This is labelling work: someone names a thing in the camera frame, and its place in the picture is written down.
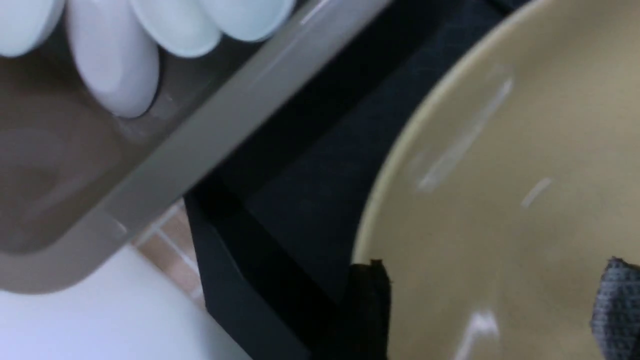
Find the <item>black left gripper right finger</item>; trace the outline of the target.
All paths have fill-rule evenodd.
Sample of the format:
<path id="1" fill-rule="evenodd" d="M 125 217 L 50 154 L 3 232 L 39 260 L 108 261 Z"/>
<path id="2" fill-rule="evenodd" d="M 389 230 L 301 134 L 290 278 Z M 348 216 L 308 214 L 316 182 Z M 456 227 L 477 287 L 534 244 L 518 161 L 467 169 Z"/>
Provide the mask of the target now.
<path id="1" fill-rule="evenodd" d="M 590 330 L 606 360 L 640 358 L 640 269 L 611 257 L 599 281 Z"/>

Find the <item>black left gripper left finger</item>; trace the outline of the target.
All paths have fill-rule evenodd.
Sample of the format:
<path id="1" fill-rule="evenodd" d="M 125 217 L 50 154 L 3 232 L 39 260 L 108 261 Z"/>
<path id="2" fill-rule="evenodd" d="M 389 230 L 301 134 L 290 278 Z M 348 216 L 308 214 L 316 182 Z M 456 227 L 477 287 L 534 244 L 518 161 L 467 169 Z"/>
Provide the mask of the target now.
<path id="1" fill-rule="evenodd" d="M 386 360 L 391 280 L 381 259 L 349 266 L 336 315 L 320 342 L 322 360 Z"/>

